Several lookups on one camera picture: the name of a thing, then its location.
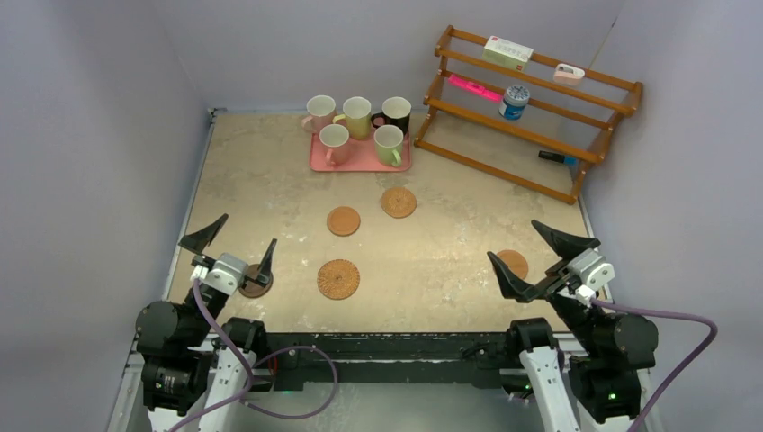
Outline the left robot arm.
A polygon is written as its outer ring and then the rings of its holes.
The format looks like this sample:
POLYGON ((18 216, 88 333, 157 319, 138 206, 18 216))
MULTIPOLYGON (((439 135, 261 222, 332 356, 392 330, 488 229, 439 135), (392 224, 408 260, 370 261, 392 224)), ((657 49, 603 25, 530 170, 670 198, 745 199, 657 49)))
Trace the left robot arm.
POLYGON ((179 247, 193 254, 192 287, 184 300, 153 301, 136 318, 136 350, 144 360, 142 400, 155 431, 221 431, 232 401, 252 387, 253 368, 271 353, 263 322, 216 322, 234 293, 268 289, 274 279, 274 241, 257 265, 228 253, 217 259, 204 254, 227 219, 222 214, 179 240, 179 247))

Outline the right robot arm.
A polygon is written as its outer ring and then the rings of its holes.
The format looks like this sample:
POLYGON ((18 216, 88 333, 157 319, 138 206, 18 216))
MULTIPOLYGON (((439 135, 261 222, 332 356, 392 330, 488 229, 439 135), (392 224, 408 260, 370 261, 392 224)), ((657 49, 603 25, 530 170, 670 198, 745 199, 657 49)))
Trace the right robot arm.
POLYGON ((488 258, 504 298, 548 302, 585 354, 561 366, 563 353, 546 319, 521 319, 507 329, 505 353, 523 366, 547 431, 617 431, 635 426, 642 411, 638 372, 655 365, 656 325, 641 314, 608 313, 598 291, 615 270, 597 252, 596 238, 571 235, 538 220, 532 225, 558 262, 530 284, 497 254, 488 258))

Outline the smooth light wooden coaster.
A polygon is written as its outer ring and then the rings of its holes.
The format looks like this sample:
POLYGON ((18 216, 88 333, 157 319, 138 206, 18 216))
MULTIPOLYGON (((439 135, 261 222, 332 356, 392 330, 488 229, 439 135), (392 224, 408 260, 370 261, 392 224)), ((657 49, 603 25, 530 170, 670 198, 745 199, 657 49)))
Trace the smooth light wooden coaster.
POLYGON ((352 235, 359 229, 360 224, 360 214, 349 206, 336 207, 327 216, 328 230, 339 237, 352 235))

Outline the dark walnut wooden coaster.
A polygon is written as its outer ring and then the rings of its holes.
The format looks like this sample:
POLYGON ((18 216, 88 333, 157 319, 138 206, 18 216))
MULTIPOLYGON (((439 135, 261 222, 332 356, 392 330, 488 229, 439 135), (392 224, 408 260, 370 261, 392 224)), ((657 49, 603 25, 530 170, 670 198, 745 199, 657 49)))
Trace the dark walnut wooden coaster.
MULTIPOLYGON (((259 264, 250 265, 246 272, 246 275, 251 276, 252 278, 256 278, 258 274, 259 264)), ((238 288, 238 292, 249 299, 260 298, 270 291, 273 282, 273 280, 270 280, 269 283, 261 285, 257 282, 250 282, 248 279, 246 279, 244 284, 238 288)))

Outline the black mug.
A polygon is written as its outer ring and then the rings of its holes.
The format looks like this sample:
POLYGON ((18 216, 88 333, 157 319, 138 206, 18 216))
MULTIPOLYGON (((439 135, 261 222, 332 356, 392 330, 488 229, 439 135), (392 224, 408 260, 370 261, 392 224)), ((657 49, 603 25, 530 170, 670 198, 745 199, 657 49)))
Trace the black mug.
POLYGON ((381 111, 372 115, 371 125, 375 129, 384 125, 396 126, 404 136, 408 136, 411 110, 412 104, 407 99, 400 96, 390 97, 382 103, 381 111))

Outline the woven rattan coaster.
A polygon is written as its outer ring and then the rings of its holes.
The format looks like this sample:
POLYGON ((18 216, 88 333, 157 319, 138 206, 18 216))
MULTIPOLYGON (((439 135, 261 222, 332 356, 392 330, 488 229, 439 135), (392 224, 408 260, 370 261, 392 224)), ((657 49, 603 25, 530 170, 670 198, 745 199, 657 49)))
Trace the woven rattan coaster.
POLYGON ((319 291, 331 300, 343 300, 353 295, 360 285, 356 265, 345 259, 326 262, 317 274, 319 291))
POLYGON ((380 203, 384 212, 396 219, 410 216, 417 208, 416 196, 401 186, 387 189, 382 194, 380 203))

